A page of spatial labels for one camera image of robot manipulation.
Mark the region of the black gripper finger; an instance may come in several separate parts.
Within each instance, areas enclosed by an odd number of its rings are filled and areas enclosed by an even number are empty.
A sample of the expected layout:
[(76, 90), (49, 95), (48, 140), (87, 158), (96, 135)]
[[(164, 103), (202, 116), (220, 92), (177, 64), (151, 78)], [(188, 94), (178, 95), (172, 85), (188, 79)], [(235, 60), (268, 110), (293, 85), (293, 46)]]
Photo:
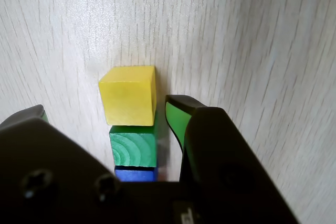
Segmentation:
[(36, 105), (1, 123), (1, 223), (135, 223), (117, 178), (45, 116)]
[(296, 223), (286, 201), (224, 109), (167, 95), (166, 121), (183, 153), (203, 223)]

